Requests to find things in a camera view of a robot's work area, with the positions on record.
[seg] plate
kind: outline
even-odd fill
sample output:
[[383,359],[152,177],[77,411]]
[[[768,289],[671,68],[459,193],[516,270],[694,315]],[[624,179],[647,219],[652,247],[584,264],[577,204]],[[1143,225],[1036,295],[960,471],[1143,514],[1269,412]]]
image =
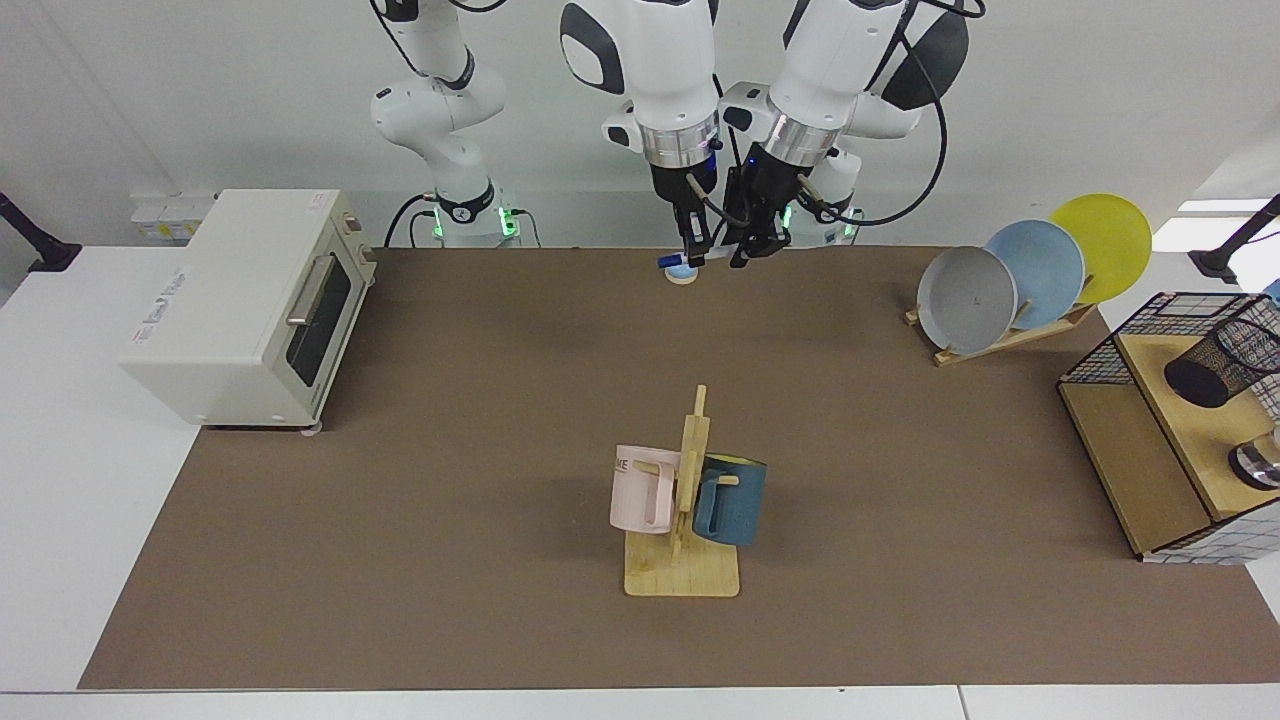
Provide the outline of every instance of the plate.
[[1018,287],[1000,258],[982,247],[952,247],[929,263],[916,301],[920,328],[933,345],[977,355],[1014,324]]
[[1093,281],[1080,302],[1111,300],[1138,282],[1151,260],[1151,224],[1137,205],[1119,195],[1084,195],[1062,205],[1050,222],[1071,233]]
[[987,252],[1005,261],[1018,286],[1018,306],[1030,302],[1014,320],[1034,331],[1066,315],[1084,287],[1084,254],[1071,233],[1048,220],[1021,220],[997,232]]

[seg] oven door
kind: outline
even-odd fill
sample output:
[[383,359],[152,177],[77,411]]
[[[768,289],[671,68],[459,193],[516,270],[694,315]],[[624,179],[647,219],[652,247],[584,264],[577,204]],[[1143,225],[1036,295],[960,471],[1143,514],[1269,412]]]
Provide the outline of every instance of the oven door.
[[316,420],[365,290],[364,277],[346,243],[337,231],[328,228],[285,318],[289,332],[283,357],[284,370],[292,375],[289,379],[302,386],[298,398],[312,410]]

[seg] green indicator light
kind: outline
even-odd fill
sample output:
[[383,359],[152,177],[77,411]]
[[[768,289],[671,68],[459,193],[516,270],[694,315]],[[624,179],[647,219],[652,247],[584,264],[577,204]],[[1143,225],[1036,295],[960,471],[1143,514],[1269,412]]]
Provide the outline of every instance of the green indicator light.
[[498,208],[498,217],[502,218],[503,237],[511,237],[520,232],[520,223],[516,222],[515,213],[507,210],[506,208]]

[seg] white table surface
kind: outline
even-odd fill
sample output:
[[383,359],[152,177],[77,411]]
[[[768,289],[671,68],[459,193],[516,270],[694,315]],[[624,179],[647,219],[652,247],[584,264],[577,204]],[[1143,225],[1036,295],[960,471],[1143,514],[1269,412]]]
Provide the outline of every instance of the white table surface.
[[[0,717],[1280,717],[1280,685],[70,692],[196,437],[114,363],[180,255],[88,247],[0,306]],[[1158,261],[1138,292],[1184,270]],[[1280,557],[1251,570],[1280,609]]]

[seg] oven window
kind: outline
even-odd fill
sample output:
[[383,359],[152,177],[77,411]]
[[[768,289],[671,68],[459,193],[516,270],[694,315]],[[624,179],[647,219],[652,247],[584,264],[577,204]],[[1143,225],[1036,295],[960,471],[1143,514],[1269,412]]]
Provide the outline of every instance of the oven window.
[[289,350],[285,354],[289,366],[298,374],[298,378],[307,387],[315,387],[316,375],[320,374],[320,365],[324,363],[325,352],[329,350],[329,341],[338,329],[338,318],[347,305],[347,296],[351,295],[351,278],[347,269],[342,266],[338,256],[329,254],[335,263],[329,281],[325,282],[320,296],[320,305],[310,325],[298,327],[293,331],[289,341]]

